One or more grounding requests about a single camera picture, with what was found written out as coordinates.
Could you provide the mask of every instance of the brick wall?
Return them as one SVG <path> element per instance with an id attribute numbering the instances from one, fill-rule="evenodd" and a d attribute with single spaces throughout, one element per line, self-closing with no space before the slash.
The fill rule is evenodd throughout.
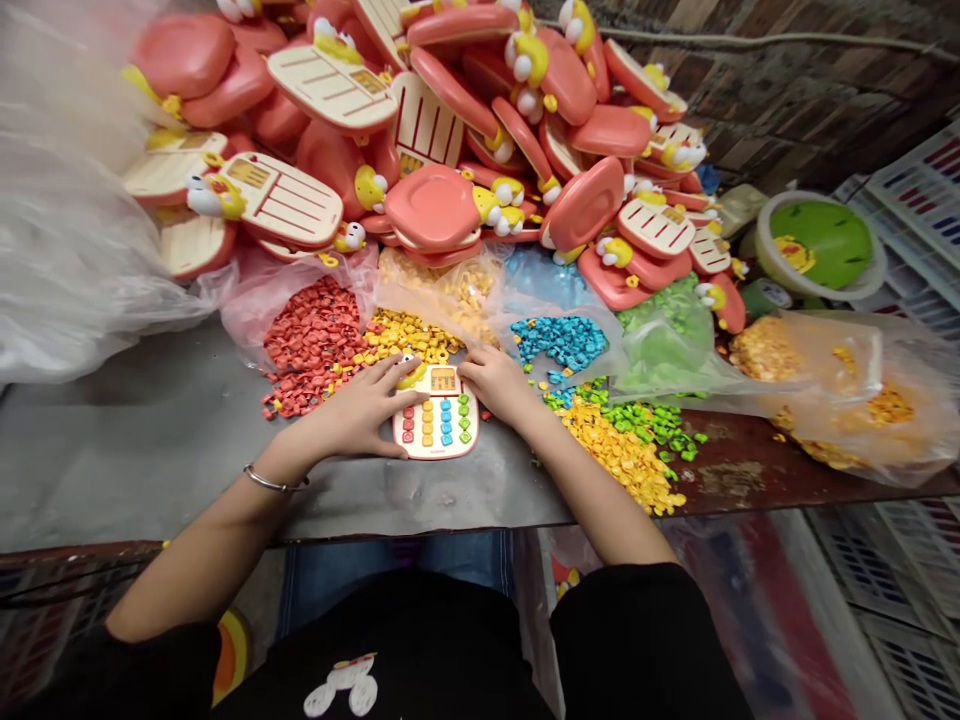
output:
<path id="1" fill-rule="evenodd" d="M 761 37 L 829 32 L 938 43 L 960 54 L 960 0 L 588 0 L 598 25 Z M 556 19 L 559 0 L 535 0 Z M 707 129 L 725 183 L 779 189 L 799 177 L 832 189 L 896 159 L 945 124 L 960 103 L 960 66 L 882 48 L 781 44 L 704 50 L 621 40 L 663 62 L 671 89 Z"/>

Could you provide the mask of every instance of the jeans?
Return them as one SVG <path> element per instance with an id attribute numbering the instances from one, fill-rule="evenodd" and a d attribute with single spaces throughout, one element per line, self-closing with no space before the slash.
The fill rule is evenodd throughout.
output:
<path id="1" fill-rule="evenodd" d="M 513 597 L 513 541 L 509 531 L 433 535 L 416 562 Z M 390 540 L 295 545 L 287 550 L 277 640 L 315 620 L 380 573 L 401 566 Z"/>

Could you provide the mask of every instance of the black shirt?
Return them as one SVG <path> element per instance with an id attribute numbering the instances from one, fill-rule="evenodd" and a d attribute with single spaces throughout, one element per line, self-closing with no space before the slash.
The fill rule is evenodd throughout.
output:
<path id="1" fill-rule="evenodd" d="M 608 567 L 550 621 L 567 717 L 750 718 L 710 610 L 678 565 Z M 216 626 L 128 645 L 105 630 L 15 717 L 210 714 Z M 275 645 L 216 718 L 552 718 L 499 593 L 418 570 L 373 580 Z"/>

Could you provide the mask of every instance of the white graphic on shirt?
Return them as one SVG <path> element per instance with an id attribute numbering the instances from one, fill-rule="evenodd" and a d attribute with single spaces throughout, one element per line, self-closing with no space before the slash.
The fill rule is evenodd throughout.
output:
<path id="1" fill-rule="evenodd" d="M 327 675 L 327 681 L 307 695 L 303 712 L 307 717 L 320 717 L 333 703 L 338 690 L 349 690 L 350 710 L 363 717 L 377 702 L 377 681 L 370 677 L 370 668 L 376 653 L 368 653 L 355 660 L 338 662 Z"/>

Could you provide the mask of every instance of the toy calculator screen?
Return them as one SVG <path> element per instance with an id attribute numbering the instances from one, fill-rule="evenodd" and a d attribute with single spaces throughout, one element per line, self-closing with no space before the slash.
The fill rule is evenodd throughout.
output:
<path id="1" fill-rule="evenodd" d="M 430 392 L 455 393 L 457 371 L 453 368 L 434 368 L 430 371 Z"/>

